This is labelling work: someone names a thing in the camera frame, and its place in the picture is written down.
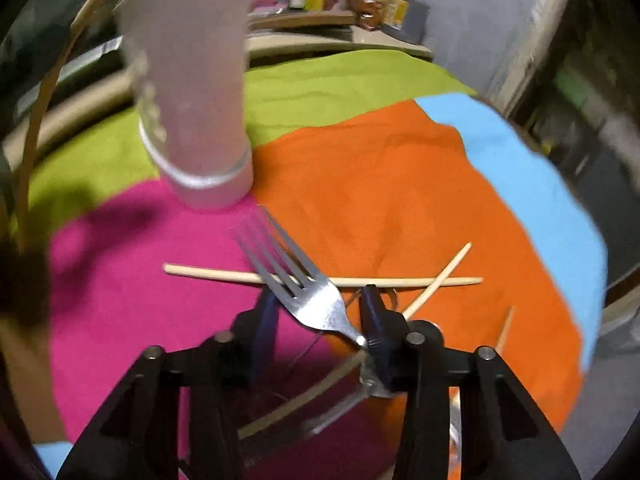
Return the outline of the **ornate silver fork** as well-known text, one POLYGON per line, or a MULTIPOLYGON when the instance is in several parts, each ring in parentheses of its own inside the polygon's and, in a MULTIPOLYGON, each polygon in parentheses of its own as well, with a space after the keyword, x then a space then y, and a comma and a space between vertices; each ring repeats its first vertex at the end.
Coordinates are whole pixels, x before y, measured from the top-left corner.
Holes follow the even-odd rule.
POLYGON ((240 431, 242 437, 253 437, 282 422, 323 393, 337 385, 354 370, 358 370, 360 384, 356 390, 338 402, 320 422, 314 425, 318 432, 364 399, 391 399, 389 392, 373 370, 366 338, 349 321, 345 301, 334 282, 298 246, 288 232, 268 212, 255 214, 243 220, 232 236, 241 248, 264 285, 273 292, 285 310, 306 328, 322 333, 334 333, 356 344, 358 351, 329 375, 294 399, 285 402, 274 412, 262 416, 240 431))

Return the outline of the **white plastic utensil cup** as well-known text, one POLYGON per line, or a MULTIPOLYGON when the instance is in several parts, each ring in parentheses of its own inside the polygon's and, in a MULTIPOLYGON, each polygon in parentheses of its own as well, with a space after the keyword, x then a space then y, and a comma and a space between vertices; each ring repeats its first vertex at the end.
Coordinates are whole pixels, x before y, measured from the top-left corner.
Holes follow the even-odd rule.
POLYGON ((120 0, 115 18, 145 151, 180 202, 242 200, 253 184, 243 82, 250 0, 120 0))

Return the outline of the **multicolour striped towel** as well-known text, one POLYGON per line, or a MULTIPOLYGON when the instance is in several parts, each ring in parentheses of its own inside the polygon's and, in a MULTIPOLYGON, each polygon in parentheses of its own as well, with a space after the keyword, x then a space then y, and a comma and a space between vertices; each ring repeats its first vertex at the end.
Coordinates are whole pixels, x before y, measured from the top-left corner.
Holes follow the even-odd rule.
POLYGON ((473 286, 421 308, 451 347, 493 344, 555 428, 577 401, 605 296, 606 249, 544 156, 435 65, 358 51, 251 70, 255 182, 238 206, 186 208, 160 180, 126 110, 48 155, 32 178, 50 312, 6 345, 17 402, 43 451, 66 448, 139 352, 198 344, 254 288, 177 278, 167 263, 243 270, 232 238, 266 208, 331 276, 422 278, 466 243, 473 286))

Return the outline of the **large oil jug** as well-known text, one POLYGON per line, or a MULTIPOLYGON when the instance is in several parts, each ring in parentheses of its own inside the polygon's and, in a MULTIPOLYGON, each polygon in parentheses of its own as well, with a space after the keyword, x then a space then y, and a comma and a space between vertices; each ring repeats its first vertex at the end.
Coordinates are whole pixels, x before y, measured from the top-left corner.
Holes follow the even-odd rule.
POLYGON ((386 0, 383 32, 407 44, 420 44, 428 14, 427 0, 386 0))

